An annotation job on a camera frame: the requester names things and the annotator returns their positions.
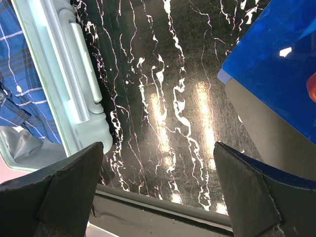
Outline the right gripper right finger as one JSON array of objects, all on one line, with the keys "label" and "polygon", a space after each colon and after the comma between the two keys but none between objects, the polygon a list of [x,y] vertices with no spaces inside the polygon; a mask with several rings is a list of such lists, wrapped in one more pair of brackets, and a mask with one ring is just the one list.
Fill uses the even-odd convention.
[{"label": "right gripper right finger", "polygon": [[314,237],[316,183],[216,142],[214,161],[236,237]]}]

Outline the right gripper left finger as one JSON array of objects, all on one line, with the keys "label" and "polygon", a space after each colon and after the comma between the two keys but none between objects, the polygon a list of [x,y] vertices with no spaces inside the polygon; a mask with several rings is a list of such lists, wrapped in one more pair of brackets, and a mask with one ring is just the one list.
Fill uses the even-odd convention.
[{"label": "right gripper left finger", "polygon": [[76,154],[0,185],[2,237],[85,235],[103,160],[95,142]]}]

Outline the blue plaid shirt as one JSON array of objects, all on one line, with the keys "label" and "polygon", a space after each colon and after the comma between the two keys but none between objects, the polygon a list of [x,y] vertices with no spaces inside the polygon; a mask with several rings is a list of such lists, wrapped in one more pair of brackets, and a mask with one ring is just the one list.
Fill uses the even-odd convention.
[{"label": "blue plaid shirt", "polygon": [[0,2],[0,124],[22,127],[34,137],[61,144],[61,138],[16,12]]}]

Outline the mint green suitcase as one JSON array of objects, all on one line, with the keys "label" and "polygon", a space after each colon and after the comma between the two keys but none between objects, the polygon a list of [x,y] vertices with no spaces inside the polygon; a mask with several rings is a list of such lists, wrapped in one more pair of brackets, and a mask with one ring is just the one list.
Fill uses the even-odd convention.
[{"label": "mint green suitcase", "polygon": [[81,26],[68,0],[11,0],[62,143],[0,125],[0,155],[14,170],[33,172],[95,142],[113,144],[102,95]]}]

